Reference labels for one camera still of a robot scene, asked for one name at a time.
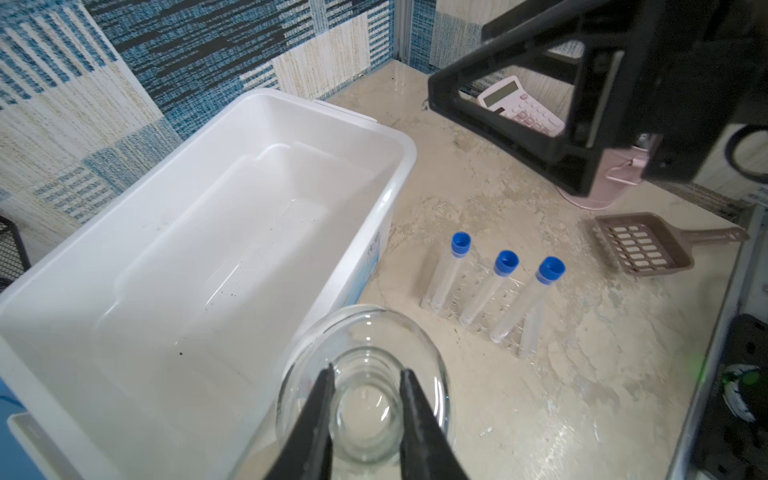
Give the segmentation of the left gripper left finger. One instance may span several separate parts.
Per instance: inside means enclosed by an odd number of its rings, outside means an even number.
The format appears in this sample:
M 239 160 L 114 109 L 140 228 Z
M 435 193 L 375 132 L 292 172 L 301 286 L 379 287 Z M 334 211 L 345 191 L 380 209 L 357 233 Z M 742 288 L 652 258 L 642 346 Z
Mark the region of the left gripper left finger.
M 330 479 L 333 443 L 329 431 L 335 374 L 331 364 L 321 370 L 287 443 L 265 479 Z

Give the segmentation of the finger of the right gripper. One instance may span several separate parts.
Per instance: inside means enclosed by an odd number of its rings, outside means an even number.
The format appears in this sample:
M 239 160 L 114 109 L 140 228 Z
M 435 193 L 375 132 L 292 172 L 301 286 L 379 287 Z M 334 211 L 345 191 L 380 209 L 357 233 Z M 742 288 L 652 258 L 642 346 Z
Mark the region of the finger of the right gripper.
M 430 108 L 585 197 L 606 155 L 659 143 L 646 119 L 659 15 L 656 1 L 439 2 Z

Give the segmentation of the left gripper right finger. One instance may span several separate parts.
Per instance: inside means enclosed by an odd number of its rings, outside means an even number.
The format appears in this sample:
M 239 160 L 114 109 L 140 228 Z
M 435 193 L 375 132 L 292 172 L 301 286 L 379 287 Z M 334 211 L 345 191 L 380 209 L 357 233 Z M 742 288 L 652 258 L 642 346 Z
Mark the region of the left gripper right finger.
M 401 371 L 400 398 L 403 402 L 401 478 L 468 480 L 411 369 Z

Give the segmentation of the glass flask with stopper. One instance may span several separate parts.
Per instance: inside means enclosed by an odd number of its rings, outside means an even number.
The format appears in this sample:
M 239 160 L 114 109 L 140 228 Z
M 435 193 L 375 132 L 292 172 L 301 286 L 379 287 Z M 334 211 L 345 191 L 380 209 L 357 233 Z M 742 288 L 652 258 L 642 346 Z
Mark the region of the glass flask with stopper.
M 276 407 L 280 443 L 287 443 L 326 367 L 332 367 L 335 380 L 329 433 L 344 467 L 375 469 L 395 462 L 403 434 L 404 369 L 415 373 L 438 426 L 454 439 L 448 370 L 432 339 L 397 311 L 357 304 L 319 320 L 292 352 Z

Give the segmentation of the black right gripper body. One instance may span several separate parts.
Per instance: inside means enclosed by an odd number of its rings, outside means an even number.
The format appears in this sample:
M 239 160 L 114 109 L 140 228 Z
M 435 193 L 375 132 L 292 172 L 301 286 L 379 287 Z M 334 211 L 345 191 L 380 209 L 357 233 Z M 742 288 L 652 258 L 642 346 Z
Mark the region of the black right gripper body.
M 767 4 L 647 1 L 652 31 L 631 102 L 652 140 L 646 180 L 688 183 L 730 123 L 767 123 Z

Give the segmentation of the blue capped test tube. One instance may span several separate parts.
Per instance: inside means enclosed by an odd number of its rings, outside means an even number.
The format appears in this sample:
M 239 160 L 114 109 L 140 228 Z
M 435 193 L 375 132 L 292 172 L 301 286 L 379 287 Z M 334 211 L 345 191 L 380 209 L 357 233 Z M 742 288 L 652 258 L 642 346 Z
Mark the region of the blue capped test tube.
M 548 293 L 548 289 L 565 273 L 565 263 L 554 256 L 546 257 L 534 276 L 523 285 L 520 292 L 498 323 L 490 330 L 490 339 L 501 343 L 526 314 Z
M 459 316 L 462 326 L 469 326 L 479 318 L 499 288 L 517 269 L 519 263 L 519 257 L 511 250 L 502 250 L 498 254 L 492 270 L 481 282 L 474 296 L 465 304 Z
M 446 303 L 456 276 L 470 252 L 471 236 L 463 231 L 453 234 L 450 243 L 440 257 L 431 277 L 421 306 L 434 313 L 439 313 Z

